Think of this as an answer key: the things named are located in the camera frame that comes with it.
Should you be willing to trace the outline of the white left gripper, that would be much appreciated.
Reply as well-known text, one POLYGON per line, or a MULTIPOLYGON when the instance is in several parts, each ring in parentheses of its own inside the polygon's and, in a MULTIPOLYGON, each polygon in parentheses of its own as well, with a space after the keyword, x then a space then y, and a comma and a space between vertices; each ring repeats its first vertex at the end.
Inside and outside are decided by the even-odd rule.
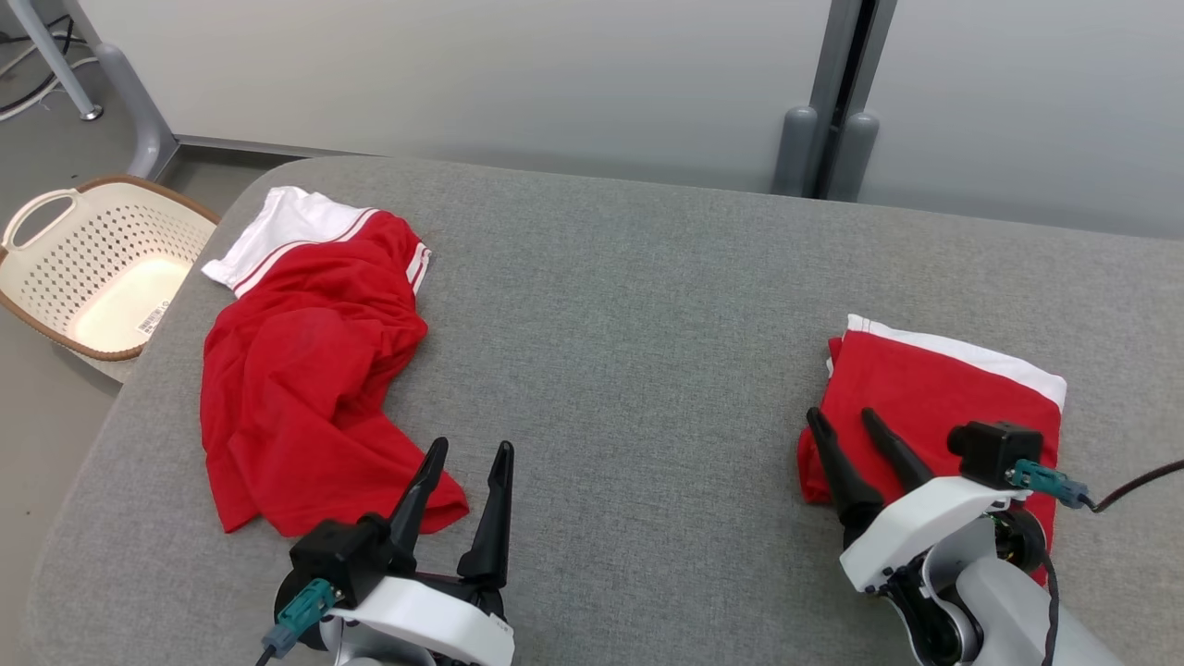
MULTIPOLYGON (((449 442, 435 438, 390 515, 390 552, 412 557, 449 442)), ((297 645, 335 665, 509 665, 514 629, 500 591, 511 540, 514 446, 498 444, 487 502, 456 576, 382 569, 296 569, 275 602, 275 657, 297 645)))

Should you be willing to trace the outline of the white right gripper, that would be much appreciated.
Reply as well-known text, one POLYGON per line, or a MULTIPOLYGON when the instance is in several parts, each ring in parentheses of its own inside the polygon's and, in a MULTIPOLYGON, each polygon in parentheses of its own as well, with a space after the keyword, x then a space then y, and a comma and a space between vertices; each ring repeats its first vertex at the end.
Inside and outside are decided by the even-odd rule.
POLYGON ((807 429, 843 527, 839 565, 860 593, 879 590, 897 569, 972 520, 1009 510, 1011 502, 1032 494, 1031 489, 1015 487, 990 488, 963 476, 934 479, 929 465, 874 409, 864 408, 861 421, 871 446, 892 465, 901 488, 909 492, 888 505, 847 459, 837 431, 821 408, 807 409, 807 429))

